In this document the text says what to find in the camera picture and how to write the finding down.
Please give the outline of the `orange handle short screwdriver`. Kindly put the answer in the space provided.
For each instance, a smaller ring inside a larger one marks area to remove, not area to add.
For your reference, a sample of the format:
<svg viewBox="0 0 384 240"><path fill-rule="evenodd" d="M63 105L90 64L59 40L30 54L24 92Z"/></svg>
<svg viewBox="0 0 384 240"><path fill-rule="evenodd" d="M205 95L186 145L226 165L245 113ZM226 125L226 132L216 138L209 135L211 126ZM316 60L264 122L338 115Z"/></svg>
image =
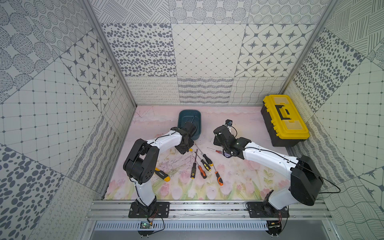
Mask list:
<svg viewBox="0 0 384 240"><path fill-rule="evenodd" d="M204 172L203 168L199 165L199 163L197 163L197 166L198 166L198 169L200 171L200 174L202 176L203 179L206 179L207 178L207 175L206 173Z"/></svg>

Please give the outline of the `teal plastic storage box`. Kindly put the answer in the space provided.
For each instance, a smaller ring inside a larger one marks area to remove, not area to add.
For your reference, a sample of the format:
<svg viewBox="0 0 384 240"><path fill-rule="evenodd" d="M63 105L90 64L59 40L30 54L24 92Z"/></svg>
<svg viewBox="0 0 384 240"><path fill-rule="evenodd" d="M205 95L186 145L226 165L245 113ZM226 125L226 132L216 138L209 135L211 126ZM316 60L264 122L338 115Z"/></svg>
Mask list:
<svg viewBox="0 0 384 240"><path fill-rule="evenodd" d="M201 113L198 110L182 110L179 113L178 128L181 128L185 125L185 123L190 122L193 116L196 116L194 119L196 131L195 134L192 136L192 140L195 141L200 137L202 132Z"/></svg>

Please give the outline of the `orange black handle screwdriver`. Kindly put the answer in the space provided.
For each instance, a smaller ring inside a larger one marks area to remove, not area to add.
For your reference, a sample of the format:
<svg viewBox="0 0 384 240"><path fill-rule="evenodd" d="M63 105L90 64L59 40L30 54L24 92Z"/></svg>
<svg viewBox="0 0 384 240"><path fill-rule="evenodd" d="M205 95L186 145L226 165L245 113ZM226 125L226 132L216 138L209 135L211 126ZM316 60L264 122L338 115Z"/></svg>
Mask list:
<svg viewBox="0 0 384 240"><path fill-rule="evenodd" d="M223 186L224 185L224 182L223 182L223 179L221 178L219 172L217 171L216 167L213 165L213 168L215 170L215 175L217 177L217 181L219 183L220 186Z"/></svg>

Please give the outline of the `black yellow utility knife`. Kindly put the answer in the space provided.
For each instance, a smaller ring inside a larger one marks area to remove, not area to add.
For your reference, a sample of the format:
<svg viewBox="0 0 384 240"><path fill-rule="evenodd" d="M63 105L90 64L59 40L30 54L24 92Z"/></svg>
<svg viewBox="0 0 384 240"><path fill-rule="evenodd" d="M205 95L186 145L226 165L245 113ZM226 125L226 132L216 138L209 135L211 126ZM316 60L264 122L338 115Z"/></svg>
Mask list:
<svg viewBox="0 0 384 240"><path fill-rule="evenodd" d="M168 174L166 174L164 171L162 171L158 168L155 168L155 173L158 177L160 177L165 182L169 182L171 180L171 178L169 177Z"/></svg>

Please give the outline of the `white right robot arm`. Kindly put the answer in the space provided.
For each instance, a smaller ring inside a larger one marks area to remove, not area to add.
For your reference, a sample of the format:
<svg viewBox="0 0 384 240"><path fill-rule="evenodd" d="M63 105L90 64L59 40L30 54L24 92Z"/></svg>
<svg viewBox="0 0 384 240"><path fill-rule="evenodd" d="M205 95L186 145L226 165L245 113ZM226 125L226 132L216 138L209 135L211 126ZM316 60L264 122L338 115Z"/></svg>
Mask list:
<svg viewBox="0 0 384 240"><path fill-rule="evenodd" d="M249 139L237 139L226 125L216 128L214 135L214 145L222 147L225 153L264 165L290 181L288 187L272 190L266 195L262 209L268 214L296 203L306 206L315 204L324 180L311 158L305 155L300 158L282 155Z"/></svg>

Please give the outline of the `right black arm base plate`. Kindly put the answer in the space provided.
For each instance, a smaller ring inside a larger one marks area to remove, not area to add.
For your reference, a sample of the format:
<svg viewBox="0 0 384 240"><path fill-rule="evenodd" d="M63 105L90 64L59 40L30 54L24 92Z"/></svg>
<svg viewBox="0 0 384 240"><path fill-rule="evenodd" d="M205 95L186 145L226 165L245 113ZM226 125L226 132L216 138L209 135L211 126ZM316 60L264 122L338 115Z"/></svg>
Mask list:
<svg viewBox="0 0 384 240"><path fill-rule="evenodd" d="M246 202L246 209L250 218L289 218L288 207L277 210L269 203L264 202Z"/></svg>

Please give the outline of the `black yellow tip screwdriver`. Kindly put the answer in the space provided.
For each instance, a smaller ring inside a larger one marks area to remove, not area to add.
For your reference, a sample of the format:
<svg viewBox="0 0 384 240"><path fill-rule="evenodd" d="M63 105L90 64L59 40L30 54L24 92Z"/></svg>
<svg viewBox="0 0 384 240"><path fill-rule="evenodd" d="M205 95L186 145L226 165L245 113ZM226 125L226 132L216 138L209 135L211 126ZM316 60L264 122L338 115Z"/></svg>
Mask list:
<svg viewBox="0 0 384 240"><path fill-rule="evenodd" d="M196 145L197 149L202 153L202 156L203 158L206 160L206 162L212 167L214 164L212 162L212 160L202 152L202 150L198 147L198 145Z"/></svg>

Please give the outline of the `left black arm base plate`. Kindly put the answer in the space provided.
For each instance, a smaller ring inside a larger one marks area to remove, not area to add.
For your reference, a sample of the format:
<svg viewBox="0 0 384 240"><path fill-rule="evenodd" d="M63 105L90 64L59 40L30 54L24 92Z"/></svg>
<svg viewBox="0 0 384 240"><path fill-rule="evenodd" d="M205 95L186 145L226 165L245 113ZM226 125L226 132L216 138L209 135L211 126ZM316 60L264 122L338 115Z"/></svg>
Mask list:
<svg viewBox="0 0 384 240"><path fill-rule="evenodd" d="M170 202L155 202L149 207L143 205L138 200L133 202L130 207L129 218L168 218Z"/></svg>

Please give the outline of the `yellow black toolbox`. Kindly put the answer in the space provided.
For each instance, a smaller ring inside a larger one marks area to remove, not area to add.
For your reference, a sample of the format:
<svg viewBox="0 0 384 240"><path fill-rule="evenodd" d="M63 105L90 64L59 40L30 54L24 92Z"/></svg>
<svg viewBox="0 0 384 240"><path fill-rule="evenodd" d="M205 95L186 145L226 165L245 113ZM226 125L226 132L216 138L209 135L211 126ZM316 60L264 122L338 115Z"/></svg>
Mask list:
<svg viewBox="0 0 384 240"><path fill-rule="evenodd" d="M288 95L266 96L261 114L274 147L293 147L310 137L306 124Z"/></svg>

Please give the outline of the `aluminium mounting rail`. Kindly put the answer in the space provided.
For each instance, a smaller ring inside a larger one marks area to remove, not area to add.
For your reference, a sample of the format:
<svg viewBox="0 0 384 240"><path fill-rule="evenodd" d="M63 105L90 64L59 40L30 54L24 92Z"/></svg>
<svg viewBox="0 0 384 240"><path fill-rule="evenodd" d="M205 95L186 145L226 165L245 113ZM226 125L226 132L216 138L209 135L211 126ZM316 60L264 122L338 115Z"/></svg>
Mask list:
<svg viewBox="0 0 384 240"><path fill-rule="evenodd" d="M93 201L85 220L127 220L133 201ZM326 220L331 213L323 201L313 206L294 204L289 210L289 220ZM240 220L249 219L245 201L170 201L171 220Z"/></svg>

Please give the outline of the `purple clear handle screwdriver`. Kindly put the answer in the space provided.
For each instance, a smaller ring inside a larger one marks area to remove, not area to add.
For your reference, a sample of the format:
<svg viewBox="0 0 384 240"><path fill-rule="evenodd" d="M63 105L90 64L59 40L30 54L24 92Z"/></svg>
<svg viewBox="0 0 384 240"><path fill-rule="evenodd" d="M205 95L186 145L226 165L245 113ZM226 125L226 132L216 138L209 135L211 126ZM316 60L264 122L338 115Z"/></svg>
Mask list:
<svg viewBox="0 0 384 240"><path fill-rule="evenodd" d="M208 149L212 150L212 151L214 151L214 152L216 152L218 154L223 155L225 158L231 158L232 157L231 154L228 154L228 153L224 152L223 150L216 150L216 149L212 149L212 148L208 148Z"/></svg>

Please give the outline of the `black yellow collar screwdriver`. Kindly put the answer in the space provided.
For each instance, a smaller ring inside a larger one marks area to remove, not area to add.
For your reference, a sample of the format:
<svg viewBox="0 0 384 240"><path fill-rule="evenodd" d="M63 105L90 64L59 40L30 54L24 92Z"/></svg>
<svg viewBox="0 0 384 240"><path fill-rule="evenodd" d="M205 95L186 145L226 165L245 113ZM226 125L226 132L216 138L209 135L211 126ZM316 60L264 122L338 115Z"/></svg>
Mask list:
<svg viewBox="0 0 384 240"><path fill-rule="evenodd" d="M195 151L195 160L192 166L191 170L191 179L194 179L196 177L196 170L197 170L197 151Z"/></svg>

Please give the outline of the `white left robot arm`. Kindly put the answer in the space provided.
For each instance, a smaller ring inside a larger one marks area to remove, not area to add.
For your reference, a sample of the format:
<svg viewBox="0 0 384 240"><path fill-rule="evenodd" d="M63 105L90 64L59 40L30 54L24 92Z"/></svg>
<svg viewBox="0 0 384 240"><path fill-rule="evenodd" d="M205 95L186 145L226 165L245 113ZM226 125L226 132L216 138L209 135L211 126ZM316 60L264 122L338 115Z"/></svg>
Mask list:
<svg viewBox="0 0 384 240"><path fill-rule="evenodd" d="M192 137L196 132L197 127L187 122L181 128L171 128L167 134L153 140L135 141L123 164L123 169L130 181L135 184L138 201L142 206L150 207L156 202L151 178L155 173L159 154L171 148L176 148L182 155L187 153L194 145Z"/></svg>

